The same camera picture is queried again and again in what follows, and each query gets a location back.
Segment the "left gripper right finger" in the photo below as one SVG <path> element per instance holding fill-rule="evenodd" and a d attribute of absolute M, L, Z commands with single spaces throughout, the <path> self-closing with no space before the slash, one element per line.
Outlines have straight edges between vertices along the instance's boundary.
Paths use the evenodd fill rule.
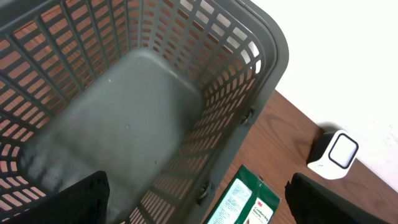
<path fill-rule="evenodd" d="M 302 173 L 285 186 L 285 200 L 296 223 L 391 223 L 392 209 L 383 194 L 353 180 L 334 182 L 336 193 Z"/>

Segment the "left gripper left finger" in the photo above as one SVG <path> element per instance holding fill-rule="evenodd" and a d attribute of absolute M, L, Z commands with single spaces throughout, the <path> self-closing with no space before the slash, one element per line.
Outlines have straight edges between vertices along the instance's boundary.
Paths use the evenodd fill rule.
<path fill-rule="evenodd" d="M 109 194 L 107 175 L 99 170 L 6 223 L 105 224 Z"/>

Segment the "green 3M gloves pack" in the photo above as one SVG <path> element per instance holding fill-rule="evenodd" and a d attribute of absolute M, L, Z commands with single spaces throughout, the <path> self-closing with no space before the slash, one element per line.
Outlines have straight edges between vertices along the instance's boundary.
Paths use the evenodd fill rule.
<path fill-rule="evenodd" d="M 242 165 L 204 223 L 268 224 L 279 204 L 280 197 Z"/>

